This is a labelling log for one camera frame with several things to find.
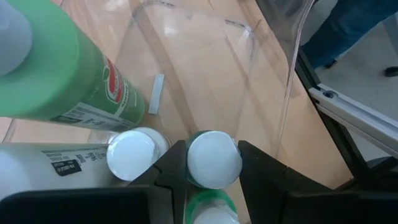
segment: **transparent acrylic container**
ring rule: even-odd
[[[54,2],[147,101],[154,77],[165,75],[159,112],[147,114],[142,126],[172,143],[201,130],[224,131],[277,156],[300,31],[313,0]],[[3,142],[102,143],[111,135],[0,118]],[[227,192],[245,223],[239,183]]]

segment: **white bottle cap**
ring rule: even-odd
[[[133,130],[140,131],[149,135],[149,137],[155,141],[156,146],[160,152],[160,157],[163,156],[167,152],[167,150],[170,149],[171,145],[170,141],[163,134],[160,134],[158,131],[146,127],[134,128]]]
[[[152,138],[140,131],[116,136],[108,147],[106,160],[111,172],[122,180],[133,181],[159,158]]]
[[[239,177],[242,157],[228,134],[208,131],[192,142],[187,164],[198,184],[209,189],[223,189]]]
[[[193,224],[239,224],[234,217],[232,217],[227,211],[222,208],[207,208],[201,214],[199,214],[193,221]]]
[[[0,76],[17,68],[32,47],[32,29],[26,18],[0,0]]]

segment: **person's leg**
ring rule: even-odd
[[[398,0],[339,0],[303,51],[314,68],[332,63],[377,23],[398,11]]]

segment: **green spray bottle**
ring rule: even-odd
[[[0,116],[124,131],[145,100],[49,0],[0,0]]]

